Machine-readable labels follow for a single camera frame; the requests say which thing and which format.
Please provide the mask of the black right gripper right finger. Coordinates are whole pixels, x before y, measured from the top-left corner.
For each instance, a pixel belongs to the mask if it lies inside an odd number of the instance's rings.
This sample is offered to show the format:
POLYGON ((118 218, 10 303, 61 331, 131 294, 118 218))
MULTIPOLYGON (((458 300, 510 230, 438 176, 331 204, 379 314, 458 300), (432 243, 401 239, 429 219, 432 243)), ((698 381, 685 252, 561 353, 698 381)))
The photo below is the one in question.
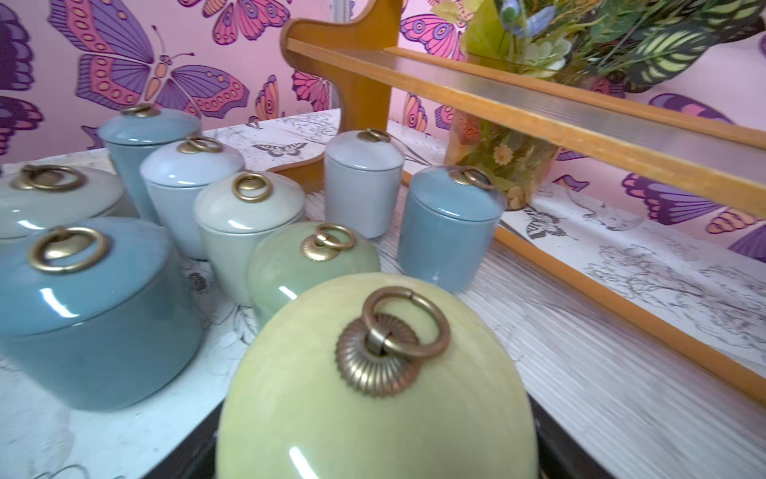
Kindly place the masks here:
POLYGON ((614 479, 532 395, 528 397, 538 439, 540 478, 614 479))

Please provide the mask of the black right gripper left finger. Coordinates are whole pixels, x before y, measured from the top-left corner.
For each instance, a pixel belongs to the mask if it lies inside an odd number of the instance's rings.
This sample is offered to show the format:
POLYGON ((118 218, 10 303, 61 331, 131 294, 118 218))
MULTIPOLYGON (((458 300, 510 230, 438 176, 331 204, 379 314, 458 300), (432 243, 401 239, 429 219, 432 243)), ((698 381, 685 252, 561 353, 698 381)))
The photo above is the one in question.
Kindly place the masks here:
POLYGON ((220 403, 163 461, 144 479, 215 478, 215 449, 223 403, 220 403))

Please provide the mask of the yellow-green canister bottom shelf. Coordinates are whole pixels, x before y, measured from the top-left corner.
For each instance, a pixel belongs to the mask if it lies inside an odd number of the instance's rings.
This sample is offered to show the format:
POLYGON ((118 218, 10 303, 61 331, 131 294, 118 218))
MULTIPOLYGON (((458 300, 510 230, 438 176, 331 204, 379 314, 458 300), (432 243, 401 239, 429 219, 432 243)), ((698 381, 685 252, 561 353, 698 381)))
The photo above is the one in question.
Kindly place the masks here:
POLYGON ((535 478, 530 401, 494 331, 405 275, 322 283, 253 341, 225 398, 221 478, 535 478))

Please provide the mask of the green canister shelf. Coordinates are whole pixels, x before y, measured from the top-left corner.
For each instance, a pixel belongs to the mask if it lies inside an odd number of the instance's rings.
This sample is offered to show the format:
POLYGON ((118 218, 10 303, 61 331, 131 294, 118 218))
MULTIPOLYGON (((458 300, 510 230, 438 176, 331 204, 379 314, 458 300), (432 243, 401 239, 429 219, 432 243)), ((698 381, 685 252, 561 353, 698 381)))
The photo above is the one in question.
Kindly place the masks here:
POLYGON ((348 227, 299 222, 279 229, 253 251, 245 288, 258 329, 285 305, 316 285, 355 273, 377 273, 377 249, 348 227))

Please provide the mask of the cream canister shelf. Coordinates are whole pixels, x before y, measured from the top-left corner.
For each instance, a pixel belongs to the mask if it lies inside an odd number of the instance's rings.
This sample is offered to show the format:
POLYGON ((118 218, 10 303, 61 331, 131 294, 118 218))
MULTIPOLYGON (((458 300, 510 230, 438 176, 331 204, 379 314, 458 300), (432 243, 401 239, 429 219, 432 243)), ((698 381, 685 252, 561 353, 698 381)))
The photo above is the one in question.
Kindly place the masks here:
POLYGON ((205 187, 193 203, 193 214, 221 289, 231 301, 248 307, 249 256, 268 235, 306 219, 305 192, 285 176, 242 171, 205 187))

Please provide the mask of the blue canister bottom shelf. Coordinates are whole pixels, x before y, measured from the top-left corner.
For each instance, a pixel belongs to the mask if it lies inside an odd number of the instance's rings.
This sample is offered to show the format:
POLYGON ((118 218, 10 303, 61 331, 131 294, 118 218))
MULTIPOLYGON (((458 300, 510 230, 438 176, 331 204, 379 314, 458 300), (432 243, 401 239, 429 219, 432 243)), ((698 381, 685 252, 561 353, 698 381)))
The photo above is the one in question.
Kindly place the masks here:
POLYGON ((415 174, 397 247, 404 275, 450 293, 466 289, 493 241, 505 207, 499 187, 475 167, 430 167, 415 174))

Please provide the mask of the large light blue canister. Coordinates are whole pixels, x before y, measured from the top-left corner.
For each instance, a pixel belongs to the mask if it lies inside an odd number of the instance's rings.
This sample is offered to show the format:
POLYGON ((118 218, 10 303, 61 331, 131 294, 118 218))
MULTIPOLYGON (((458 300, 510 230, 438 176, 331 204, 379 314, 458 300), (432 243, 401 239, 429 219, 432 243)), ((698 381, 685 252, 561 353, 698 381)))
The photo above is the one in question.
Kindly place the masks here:
POLYGON ((157 149, 198 133, 198 117, 147 103, 122 110, 97 130, 141 219, 160 222, 140 174, 141 163, 157 149))

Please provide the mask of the white canister bottom shelf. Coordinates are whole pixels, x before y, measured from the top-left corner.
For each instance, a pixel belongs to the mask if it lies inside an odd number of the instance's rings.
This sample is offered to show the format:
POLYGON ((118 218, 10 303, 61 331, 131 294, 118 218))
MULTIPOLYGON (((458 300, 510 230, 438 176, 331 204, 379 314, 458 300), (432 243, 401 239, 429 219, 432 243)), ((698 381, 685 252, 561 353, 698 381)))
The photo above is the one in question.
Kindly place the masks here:
POLYGON ((391 227, 404 157, 378 129, 340 133, 324 152, 324 217, 366 239, 391 227))

